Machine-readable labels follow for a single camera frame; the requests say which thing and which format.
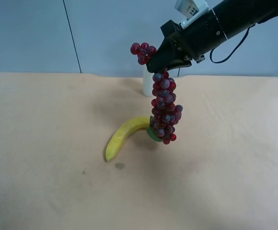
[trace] wall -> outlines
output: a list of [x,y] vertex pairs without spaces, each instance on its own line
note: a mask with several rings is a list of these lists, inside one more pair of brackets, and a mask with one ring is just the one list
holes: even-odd
[[[210,7],[220,1],[206,0]],[[159,46],[160,26],[183,19],[174,5],[175,0],[65,0],[73,44],[63,0],[0,0],[0,71],[139,77],[142,68],[129,47],[133,42]],[[225,58],[243,34],[218,47],[214,59]],[[180,75],[278,75],[278,17],[252,28],[226,63],[213,64],[208,57]]]

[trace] banana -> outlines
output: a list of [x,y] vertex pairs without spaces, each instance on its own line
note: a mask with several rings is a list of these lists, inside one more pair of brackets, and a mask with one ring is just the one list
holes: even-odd
[[136,117],[125,122],[112,136],[107,145],[105,157],[107,161],[112,160],[120,151],[125,139],[133,132],[150,125],[148,116]]

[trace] grape bunch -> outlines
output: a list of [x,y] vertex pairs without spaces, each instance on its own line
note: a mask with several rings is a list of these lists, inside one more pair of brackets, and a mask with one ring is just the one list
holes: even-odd
[[[156,48],[149,46],[148,43],[141,45],[134,43],[130,48],[130,52],[138,56],[138,63],[141,65],[145,65],[156,51]],[[174,104],[176,95],[173,92],[176,89],[176,83],[173,78],[169,77],[167,68],[156,72],[153,75],[153,81],[152,94],[156,98],[151,102],[154,117],[150,120],[150,127],[167,145],[170,141],[176,140],[174,125],[181,119],[183,107]]]
[[141,45],[139,43],[134,43],[130,52],[133,55],[137,55],[138,63],[140,65],[145,65],[150,60],[151,56],[156,53],[157,49],[154,46],[150,46],[148,43],[144,42]]

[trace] black robotic arm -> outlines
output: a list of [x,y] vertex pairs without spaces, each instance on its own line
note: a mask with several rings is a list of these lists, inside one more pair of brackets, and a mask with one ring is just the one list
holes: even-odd
[[164,40],[147,63],[148,71],[189,67],[192,60],[199,63],[205,53],[276,16],[278,0],[224,0],[185,29],[170,20],[161,27]]

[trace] table surface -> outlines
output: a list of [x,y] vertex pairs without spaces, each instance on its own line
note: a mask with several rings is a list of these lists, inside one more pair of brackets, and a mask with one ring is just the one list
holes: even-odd
[[168,146],[142,79],[0,73],[0,229],[278,230],[278,78],[186,76]]

